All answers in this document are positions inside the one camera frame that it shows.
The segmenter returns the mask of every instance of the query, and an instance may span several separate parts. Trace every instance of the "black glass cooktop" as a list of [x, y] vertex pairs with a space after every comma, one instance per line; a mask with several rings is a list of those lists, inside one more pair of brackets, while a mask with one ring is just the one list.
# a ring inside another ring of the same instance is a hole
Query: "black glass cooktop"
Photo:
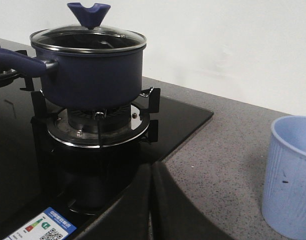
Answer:
[[[39, 90], [39, 79], [33, 82]], [[18, 78], [0, 88], [0, 239], [48, 207], [81, 228], [130, 184], [139, 165], [164, 159], [213, 115], [161, 97], [143, 136], [100, 150], [80, 149], [48, 135], [24, 87]], [[141, 97], [136, 101], [147, 104]]]

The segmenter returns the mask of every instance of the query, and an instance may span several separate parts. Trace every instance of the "sticker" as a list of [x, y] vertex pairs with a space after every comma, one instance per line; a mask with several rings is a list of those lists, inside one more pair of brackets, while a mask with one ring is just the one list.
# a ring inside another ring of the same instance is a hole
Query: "sticker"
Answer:
[[4, 240], [62, 240], [75, 230], [73, 224], [49, 207]]

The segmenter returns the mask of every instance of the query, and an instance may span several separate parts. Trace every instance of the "qr code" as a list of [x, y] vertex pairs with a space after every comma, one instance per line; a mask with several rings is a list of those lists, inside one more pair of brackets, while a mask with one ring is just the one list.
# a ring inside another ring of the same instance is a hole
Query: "qr code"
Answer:
[[56, 231], [54, 228], [52, 228], [50, 231], [45, 233], [42, 237], [40, 237], [40, 240], [61, 240], [63, 238], [63, 235], [60, 234], [58, 231]]

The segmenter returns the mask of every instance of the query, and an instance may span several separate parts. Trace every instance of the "glass lid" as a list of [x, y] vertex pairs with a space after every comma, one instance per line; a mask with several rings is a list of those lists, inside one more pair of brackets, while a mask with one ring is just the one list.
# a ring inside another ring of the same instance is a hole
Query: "glass lid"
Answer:
[[146, 38], [141, 34], [101, 25], [110, 5], [95, 3], [86, 8], [79, 2], [71, 2], [67, 6], [80, 25], [35, 32], [30, 36], [33, 46], [65, 53], [100, 54], [124, 52], [146, 45]]
[[104, 25], [88, 29], [77, 24], [33, 33], [30, 40], [40, 48], [81, 54], [124, 52], [146, 44], [146, 38], [136, 32]]

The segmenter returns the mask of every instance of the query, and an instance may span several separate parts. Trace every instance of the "white wall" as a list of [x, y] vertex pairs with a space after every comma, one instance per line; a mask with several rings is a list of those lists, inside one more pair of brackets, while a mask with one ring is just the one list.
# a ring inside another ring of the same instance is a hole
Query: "white wall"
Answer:
[[[29, 44], [32, 32], [77, 23], [66, 3], [0, 0], [0, 38]], [[102, 3], [112, 5], [103, 24], [147, 37], [144, 76], [306, 115], [306, 0]]]

